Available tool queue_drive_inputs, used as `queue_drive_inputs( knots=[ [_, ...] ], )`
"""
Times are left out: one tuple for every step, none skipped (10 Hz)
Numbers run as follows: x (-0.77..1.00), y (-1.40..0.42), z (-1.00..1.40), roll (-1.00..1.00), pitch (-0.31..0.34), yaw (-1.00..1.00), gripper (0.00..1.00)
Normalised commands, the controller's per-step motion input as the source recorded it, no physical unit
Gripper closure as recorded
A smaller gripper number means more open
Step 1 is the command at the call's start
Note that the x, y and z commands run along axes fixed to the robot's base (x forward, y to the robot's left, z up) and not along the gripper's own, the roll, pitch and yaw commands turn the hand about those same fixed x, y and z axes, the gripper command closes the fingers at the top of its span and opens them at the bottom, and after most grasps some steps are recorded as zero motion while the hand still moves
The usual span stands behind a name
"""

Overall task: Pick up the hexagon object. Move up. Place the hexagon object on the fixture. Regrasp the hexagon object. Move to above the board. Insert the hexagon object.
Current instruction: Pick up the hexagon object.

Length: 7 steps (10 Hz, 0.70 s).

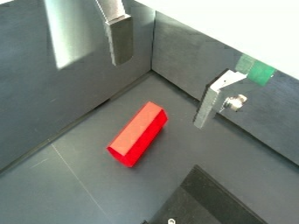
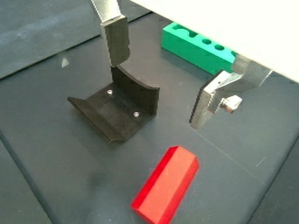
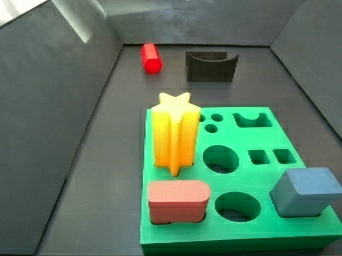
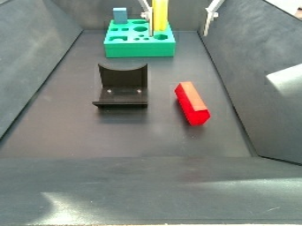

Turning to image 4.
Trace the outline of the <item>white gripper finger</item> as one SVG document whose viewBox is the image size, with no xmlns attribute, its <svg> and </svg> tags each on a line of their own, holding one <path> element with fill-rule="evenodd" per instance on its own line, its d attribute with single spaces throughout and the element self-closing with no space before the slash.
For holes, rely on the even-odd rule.
<svg viewBox="0 0 302 226">
<path fill-rule="evenodd" d="M 218 9 L 226 0 L 212 0 L 211 4 L 206 7 L 206 24 L 203 29 L 203 36 L 207 36 L 211 21 L 218 17 Z"/>
<path fill-rule="evenodd" d="M 143 12 L 140 13 L 140 17 L 148 22 L 148 35 L 154 35 L 154 11 L 152 7 L 148 5 L 147 0 L 137 0 L 140 6 L 143 8 Z"/>
</svg>

